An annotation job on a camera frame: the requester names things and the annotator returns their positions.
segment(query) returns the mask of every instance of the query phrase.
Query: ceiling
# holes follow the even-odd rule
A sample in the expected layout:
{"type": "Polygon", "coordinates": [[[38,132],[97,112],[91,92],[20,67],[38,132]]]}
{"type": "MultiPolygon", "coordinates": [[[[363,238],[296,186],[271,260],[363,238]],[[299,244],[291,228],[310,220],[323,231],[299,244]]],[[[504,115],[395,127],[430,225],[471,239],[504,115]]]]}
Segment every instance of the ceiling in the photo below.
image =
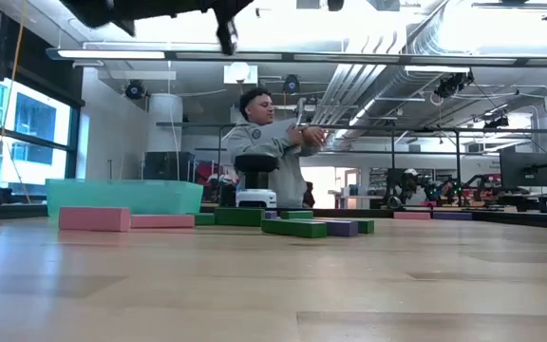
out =
{"type": "MultiPolygon", "coordinates": [[[[344,8],[341,12],[335,13],[325,10],[296,10],[294,9],[295,0],[255,0],[249,9],[242,11],[236,18],[240,48],[244,42],[245,47],[250,50],[344,51],[349,48],[350,42],[361,39],[360,34],[364,32],[381,37],[389,34],[390,23],[399,21],[399,18],[402,18],[399,25],[406,27],[406,33],[410,33],[442,3],[442,0],[401,1],[406,5],[415,5],[403,7],[405,16],[402,17],[397,13],[378,12],[368,4],[367,0],[346,2],[346,7],[350,8],[347,10],[344,8]],[[255,7],[264,9],[262,18],[255,19],[252,11],[255,7]]],[[[526,14],[495,12],[491,15],[490,12],[474,12],[476,14],[466,16],[462,11],[470,7],[472,2],[449,1],[444,11],[444,18],[442,15],[438,18],[441,24],[435,27],[440,33],[438,34],[440,45],[437,48],[448,51],[450,46],[453,46],[457,47],[457,50],[470,50],[478,54],[547,54],[547,43],[543,43],[547,42],[547,23],[539,21],[536,17],[525,19],[526,14]],[[517,19],[513,15],[521,20],[519,24],[512,22],[517,19]],[[508,42],[516,42],[516,44],[513,46],[508,42]]],[[[214,35],[216,23],[212,13],[183,14],[174,20],[165,17],[141,20],[137,22],[139,37],[134,39],[114,26],[99,29],[86,28],[59,1],[28,0],[28,3],[26,26],[55,47],[150,49],[184,43],[191,49],[217,49],[214,35]]],[[[23,0],[0,0],[0,10],[20,21],[22,4],[23,0]]],[[[425,28],[420,37],[429,34],[428,28],[429,26],[425,28]]],[[[339,68],[337,65],[330,64],[257,63],[256,65],[261,84],[271,92],[281,93],[280,81],[289,74],[296,74],[302,83],[301,92],[307,93],[303,97],[315,95],[318,98],[324,96],[333,75],[339,68]]],[[[225,85],[222,82],[225,63],[175,62],[168,65],[167,62],[124,61],[107,62],[105,66],[99,69],[99,77],[121,93],[128,80],[124,77],[111,78],[111,73],[114,71],[162,73],[169,70],[175,71],[175,77],[170,82],[146,80],[145,85],[151,93],[171,91],[183,96],[185,115],[190,122],[228,122],[229,107],[237,100],[240,93],[239,85],[225,85]]],[[[352,105],[364,106],[375,95],[376,89],[385,86],[386,81],[393,79],[392,76],[397,71],[388,67],[373,82],[373,84],[376,82],[380,84],[369,87],[352,105]]],[[[476,83],[481,88],[470,86],[460,94],[462,96],[479,96],[483,91],[487,94],[511,93],[517,88],[522,93],[547,94],[547,69],[475,67],[473,71],[476,83]]],[[[398,118],[397,125],[418,126],[438,123],[454,125],[464,124],[471,120],[473,115],[480,115],[493,107],[490,101],[479,99],[447,99],[441,106],[432,104],[430,94],[433,87],[438,84],[440,76],[440,73],[421,73],[419,82],[407,87],[406,91],[390,91],[387,94],[387,97],[398,98],[423,97],[425,102],[388,101],[378,106],[376,113],[372,114],[396,115],[397,111],[394,109],[401,107],[402,116],[398,118]]],[[[298,98],[299,96],[288,96],[286,103],[296,104],[298,98]]],[[[284,103],[281,95],[275,95],[273,100],[278,105],[284,103]]],[[[525,96],[496,96],[493,100],[495,105],[506,102],[515,103],[518,109],[527,105],[540,104],[542,100],[525,96]]],[[[340,117],[338,123],[348,123],[357,111],[357,109],[348,110],[340,117]]],[[[368,124],[380,124],[380,122],[372,120],[368,124]]]]}

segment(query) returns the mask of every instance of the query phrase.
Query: ceiling light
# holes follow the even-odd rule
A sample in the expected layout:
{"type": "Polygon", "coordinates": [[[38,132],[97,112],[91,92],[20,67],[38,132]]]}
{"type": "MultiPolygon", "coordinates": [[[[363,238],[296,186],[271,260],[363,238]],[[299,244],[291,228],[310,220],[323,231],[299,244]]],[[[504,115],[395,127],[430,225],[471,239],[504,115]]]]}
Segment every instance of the ceiling light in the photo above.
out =
{"type": "Polygon", "coordinates": [[[107,51],[107,50],[58,50],[58,55],[69,59],[165,59],[162,51],[107,51]]]}
{"type": "Polygon", "coordinates": [[[407,72],[460,72],[468,73],[470,68],[467,66],[405,66],[407,72]]]}

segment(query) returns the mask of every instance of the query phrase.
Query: yellow rope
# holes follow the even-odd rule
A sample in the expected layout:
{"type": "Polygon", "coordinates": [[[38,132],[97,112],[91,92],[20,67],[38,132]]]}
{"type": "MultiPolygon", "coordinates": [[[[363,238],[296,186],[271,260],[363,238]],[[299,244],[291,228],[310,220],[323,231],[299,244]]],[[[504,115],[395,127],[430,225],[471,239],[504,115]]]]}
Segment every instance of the yellow rope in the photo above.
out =
{"type": "Polygon", "coordinates": [[[20,20],[20,29],[18,31],[18,40],[16,42],[16,51],[14,54],[14,64],[12,66],[12,72],[11,72],[11,84],[9,86],[9,93],[8,93],[8,99],[6,100],[6,110],[4,112],[4,118],[1,119],[0,115],[0,124],[1,126],[1,144],[6,146],[8,153],[9,153],[9,159],[11,160],[11,164],[14,167],[14,171],[16,172],[16,177],[18,177],[18,180],[20,182],[20,185],[23,188],[23,192],[25,193],[25,198],[27,199],[28,204],[31,204],[30,197],[28,196],[27,187],[23,183],[22,178],[20,177],[20,172],[18,172],[18,167],[16,167],[16,162],[14,161],[14,157],[11,154],[11,149],[9,148],[9,145],[4,142],[4,138],[6,138],[6,119],[8,118],[8,109],[9,109],[9,99],[11,98],[11,91],[14,85],[14,80],[16,79],[16,71],[18,68],[18,58],[20,56],[20,46],[22,44],[23,39],[23,31],[25,28],[25,19],[27,18],[27,0],[23,0],[23,9],[22,9],[22,17],[20,20]]]}

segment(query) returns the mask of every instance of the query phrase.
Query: gray sweatshirt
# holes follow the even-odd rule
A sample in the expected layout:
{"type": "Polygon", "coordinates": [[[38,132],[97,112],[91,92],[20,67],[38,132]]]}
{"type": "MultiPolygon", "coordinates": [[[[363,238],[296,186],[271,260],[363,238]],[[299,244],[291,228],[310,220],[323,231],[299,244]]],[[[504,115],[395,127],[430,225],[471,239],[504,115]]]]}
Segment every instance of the gray sweatshirt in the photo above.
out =
{"type": "MultiPolygon", "coordinates": [[[[231,161],[241,154],[269,154],[278,157],[278,169],[269,175],[269,188],[275,191],[277,206],[280,208],[301,208],[303,207],[303,194],[307,190],[307,184],[301,175],[300,157],[308,157],[316,154],[315,147],[301,147],[301,152],[290,153],[294,150],[288,137],[272,139],[270,142],[255,144],[253,131],[258,129],[255,123],[242,123],[234,128],[228,137],[227,149],[231,161]]],[[[239,188],[244,187],[244,176],[237,172],[240,177],[239,188]]]]}

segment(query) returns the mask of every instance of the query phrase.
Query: pink block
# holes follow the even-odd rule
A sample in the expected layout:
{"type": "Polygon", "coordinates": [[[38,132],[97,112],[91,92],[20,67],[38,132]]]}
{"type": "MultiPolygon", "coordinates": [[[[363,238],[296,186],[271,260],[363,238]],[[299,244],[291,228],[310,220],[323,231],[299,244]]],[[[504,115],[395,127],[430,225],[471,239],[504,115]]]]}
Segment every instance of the pink block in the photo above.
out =
{"type": "Polygon", "coordinates": [[[132,228],[193,228],[193,215],[133,215],[132,228]]]}
{"type": "Polygon", "coordinates": [[[429,213],[394,212],[395,219],[432,219],[429,213]]]}
{"type": "Polygon", "coordinates": [[[130,210],[128,208],[61,207],[58,228],[60,230],[127,232],[130,230],[130,210]]]}

